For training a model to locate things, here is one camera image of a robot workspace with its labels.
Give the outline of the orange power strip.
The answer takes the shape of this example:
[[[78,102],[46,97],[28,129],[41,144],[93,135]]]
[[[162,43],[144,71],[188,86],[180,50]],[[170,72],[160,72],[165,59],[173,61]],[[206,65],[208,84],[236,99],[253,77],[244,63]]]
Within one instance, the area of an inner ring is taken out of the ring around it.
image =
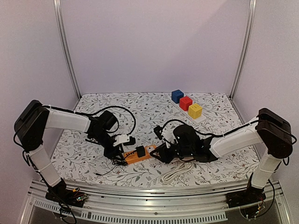
[[[150,152],[152,150],[154,150],[156,148],[155,145],[150,145],[150,146],[146,146],[145,147],[145,153],[146,155],[140,159],[137,158],[137,156],[130,156],[127,161],[129,162],[129,165],[130,164],[134,164],[134,163],[137,163],[137,162],[141,162],[141,161],[144,161],[144,160],[147,160],[147,159],[150,159],[151,156],[150,156]]]

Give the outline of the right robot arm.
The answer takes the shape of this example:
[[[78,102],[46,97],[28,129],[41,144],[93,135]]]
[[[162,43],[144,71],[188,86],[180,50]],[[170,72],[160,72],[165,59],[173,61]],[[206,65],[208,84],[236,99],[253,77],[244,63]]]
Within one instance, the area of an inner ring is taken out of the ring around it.
[[[249,187],[242,192],[245,203],[252,203],[259,197],[259,190],[265,187],[282,160],[292,154],[297,142],[290,123],[267,108],[260,109],[252,120],[224,134],[201,133],[183,121],[173,129],[166,125],[156,126],[154,133],[163,143],[150,155],[165,164],[174,158],[209,163],[236,150],[263,143],[267,150],[250,176]]]

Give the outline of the blue cube socket adapter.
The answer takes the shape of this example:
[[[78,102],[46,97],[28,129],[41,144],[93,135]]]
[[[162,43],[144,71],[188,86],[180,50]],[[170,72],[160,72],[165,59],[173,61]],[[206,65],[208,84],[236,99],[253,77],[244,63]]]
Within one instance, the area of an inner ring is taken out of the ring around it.
[[[175,90],[171,92],[171,100],[175,104],[178,104],[182,97],[184,97],[184,93],[181,90]]]

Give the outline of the floral table mat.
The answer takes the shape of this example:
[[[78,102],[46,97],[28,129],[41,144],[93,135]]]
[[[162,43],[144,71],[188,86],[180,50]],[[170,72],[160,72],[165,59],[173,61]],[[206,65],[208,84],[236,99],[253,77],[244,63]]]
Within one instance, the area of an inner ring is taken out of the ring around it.
[[[181,115],[168,100],[166,93],[124,93],[84,96],[77,112],[64,112],[48,106],[46,128],[62,129],[63,134],[52,154],[55,171],[65,180],[125,187],[184,187],[247,179],[258,168],[249,146],[229,153],[216,161],[184,162],[175,158],[165,164],[150,159],[114,167],[104,156],[99,137],[126,134],[136,140],[124,146],[124,152],[138,146],[156,147],[163,143],[154,133],[156,126],[173,129],[183,121],[201,133],[207,133]]]

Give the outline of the red cube socket adapter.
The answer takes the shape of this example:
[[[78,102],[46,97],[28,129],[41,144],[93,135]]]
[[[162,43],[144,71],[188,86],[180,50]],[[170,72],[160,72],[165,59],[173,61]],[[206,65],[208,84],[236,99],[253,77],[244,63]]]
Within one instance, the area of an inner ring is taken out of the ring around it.
[[[188,96],[182,97],[179,100],[179,107],[183,111],[188,111],[189,106],[191,106],[192,104],[193,104],[193,100],[191,98],[189,98]]]

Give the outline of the front aluminium rail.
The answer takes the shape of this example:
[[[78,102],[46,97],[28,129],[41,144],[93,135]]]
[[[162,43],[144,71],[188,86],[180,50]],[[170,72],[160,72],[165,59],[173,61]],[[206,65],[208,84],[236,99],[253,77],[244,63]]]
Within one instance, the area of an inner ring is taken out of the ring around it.
[[[103,224],[291,224],[292,217],[278,181],[265,187],[266,208],[251,220],[230,208],[226,194],[245,189],[246,181],[191,187],[143,189],[68,181],[88,198],[73,208],[78,223]]]

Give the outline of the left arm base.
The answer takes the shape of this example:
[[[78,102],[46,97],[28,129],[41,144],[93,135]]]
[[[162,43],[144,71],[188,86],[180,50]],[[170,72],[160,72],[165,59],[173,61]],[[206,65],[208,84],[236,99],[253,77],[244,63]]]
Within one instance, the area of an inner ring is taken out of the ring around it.
[[[58,203],[82,208],[85,200],[88,198],[85,192],[80,188],[67,189],[67,185],[63,179],[54,187],[49,186],[45,198]]]

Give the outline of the left aluminium frame post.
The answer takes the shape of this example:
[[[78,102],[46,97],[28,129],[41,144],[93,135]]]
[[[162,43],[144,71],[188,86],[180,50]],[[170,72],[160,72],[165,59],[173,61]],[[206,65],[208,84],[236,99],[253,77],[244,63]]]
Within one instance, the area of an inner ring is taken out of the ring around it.
[[[62,13],[62,7],[61,7],[61,1],[60,0],[53,0],[54,4],[54,11],[55,11],[55,17],[57,21],[57,28],[58,28],[58,33],[60,36],[60,42],[62,45],[62,50],[67,66],[67,70],[69,73],[70,81],[74,90],[74,93],[77,97],[77,99],[81,99],[81,92],[79,89],[79,84],[76,78],[75,70],[73,67],[72,59],[71,59],[71,54],[67,42],[67,36],[66,36],[66,31],[64,27],[64,20],[63,20],[63,13]]]

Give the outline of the yellow cube socket adapter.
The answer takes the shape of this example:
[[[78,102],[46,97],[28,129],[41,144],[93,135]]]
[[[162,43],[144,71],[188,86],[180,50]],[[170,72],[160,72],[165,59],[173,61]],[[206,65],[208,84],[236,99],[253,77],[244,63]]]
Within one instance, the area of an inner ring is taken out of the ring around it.
[[[197,119],[202,115],[202,107],[195,103],[189,106],[188,108],[188,115],[192,118],[192,119]]]

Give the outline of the black power adapter with cable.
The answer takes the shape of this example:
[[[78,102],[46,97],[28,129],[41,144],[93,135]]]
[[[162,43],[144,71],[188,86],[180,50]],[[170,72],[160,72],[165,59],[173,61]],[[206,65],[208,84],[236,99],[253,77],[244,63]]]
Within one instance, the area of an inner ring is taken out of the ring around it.
[[[94,174],[97,175],[97,176],[104,176],[104,175],[109,174],[111,171],[113,171],[118,166],[127,166],[129,164],[127,159],[132,155],[137,156],[138,159],[144,157],[146,155],[145,147],[144,146],[136,147],[135,150],[133,150],[131,152],[128,152],[128,153],[125,153],[124,157],[120,160],[113,159],[114,167],[112,169],[110,169],[109,171],[107,171],[103,174],[100,174],[100,173],[94,173]]]

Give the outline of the white multicolour power strip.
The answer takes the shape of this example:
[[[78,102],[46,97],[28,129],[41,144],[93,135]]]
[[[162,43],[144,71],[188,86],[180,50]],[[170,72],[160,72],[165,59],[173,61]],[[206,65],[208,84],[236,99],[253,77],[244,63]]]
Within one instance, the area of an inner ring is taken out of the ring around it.
[[[188,120],[190,120],[192,123],[194,123],[195,125],[200,125],[202,123],[206,122],[206,117],[204,114],[202,114],[200,117],[193,119],[189,114],[188,111],[184,111],[183,109],[181,109],[179,107],[179,104],[176,104],[172,99],[170,95],[167,95],[168,100],[170,101],[170,103],[176,108],[178,109],[185,118],[187,118]]]

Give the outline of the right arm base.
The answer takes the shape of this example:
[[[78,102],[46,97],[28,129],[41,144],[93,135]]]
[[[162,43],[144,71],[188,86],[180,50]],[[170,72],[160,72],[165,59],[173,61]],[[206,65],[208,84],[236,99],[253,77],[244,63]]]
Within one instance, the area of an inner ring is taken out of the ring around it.
[[[265,208],[265,199],[264,188],[254,188],[250,179],[245,190],[226,194],[226,203],[229,208],[245,206],[240,209],[240,213],[246,219],[254,219],[259,215],[261,210]]]

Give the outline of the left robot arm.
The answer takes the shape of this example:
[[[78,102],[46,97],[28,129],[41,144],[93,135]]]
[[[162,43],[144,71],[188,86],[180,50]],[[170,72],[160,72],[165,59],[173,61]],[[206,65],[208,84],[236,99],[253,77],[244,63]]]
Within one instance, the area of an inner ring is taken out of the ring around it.
[[[132,136],[134,129],[127,134],[117,134],[112,128],[120,127],[120,122],[110,109],[121,109],[130,116],[133,113],[122,106],[108,106],[93,113],[76,112],[64,108],[44,105],[32,100],[14,123],[13,141],[22,148],[27,164],[35,167],[51,189],[51,194],[60,203],[69,199],[69,191],[62,187],[64,181],[54,168],[44,147],[43,138],[47,130],[65,130],[85,133],[87,138],[103,147],[104,156],[111,160],[123,160],[123,146],[136,143]]]

